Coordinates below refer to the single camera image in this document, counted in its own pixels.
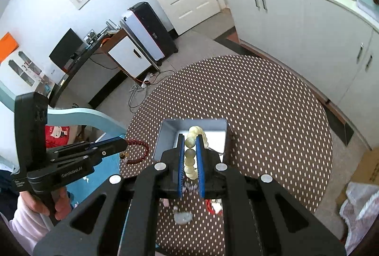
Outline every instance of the orange item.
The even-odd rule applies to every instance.
[[[6,35],[0,40],[0,63],[3,62],[10,53],[16,50],[17,47],[18,43],[16,40],[9,32],[6,33]]]

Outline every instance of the pink sleeve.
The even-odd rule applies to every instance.
[[[4,220],[17,241],[30,255],[37,242],[48,233],[41,216],[30,210],[21,196],[18,197],[14,218],[9,222],[5,218]]]

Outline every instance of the gray storage box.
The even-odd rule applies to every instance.
[[[231,133],[228,122],[225,118],[207,118],[207,119],[165,119],[162,121],[157,143],[155,145],[154,160],[159,161],[162,153],[168,149],[175,148],[178,141],[178,135],[183,134],[187,137],[188,129],[198,125],[203,129],[208,138],[209,147],[219,153],[225,153],[228,150],[228,144],[231,140]]]

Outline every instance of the person's hand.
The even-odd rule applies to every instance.
[[[55,218],[60,221],[71,212],[70,199],[67,196],[66,187],[58,190],[59,199],[55,202]],[[29,192],[20,192],[20,196],[30,210],[49,216],[49,209],[38,199],[35,199]]]

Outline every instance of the polka dot tablecloth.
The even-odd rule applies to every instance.
[[[166,118],[226,118],[232,131],[229,164],[243,175],[270,174],[310,212],[330,178],[332,139],[325,111],[309,88],[281,66],[252,56],[224,56],[192,64],[156,88],[133,118],[127,138],[147,141],[154,152]],[[130,146],[131,159],[143,149]],[[124,177],[152,164],[120,164]],[[190,211],[186,225],[174,221],[173,206]],[[196,193],[160,205],[157,243],[170,255],[225,254],[224,224]]]

